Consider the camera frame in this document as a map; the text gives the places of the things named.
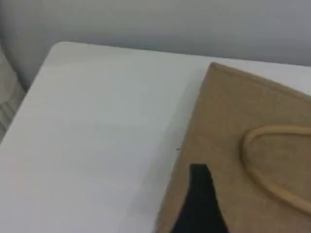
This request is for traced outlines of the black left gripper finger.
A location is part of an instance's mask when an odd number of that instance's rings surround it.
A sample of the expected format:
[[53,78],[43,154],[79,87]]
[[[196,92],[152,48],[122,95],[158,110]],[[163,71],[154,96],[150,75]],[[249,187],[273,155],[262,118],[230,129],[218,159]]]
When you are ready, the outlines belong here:
[[190,165],[190,181],[186,198],[171,232],[229,232],[218,205],[213,178],[207,165]]

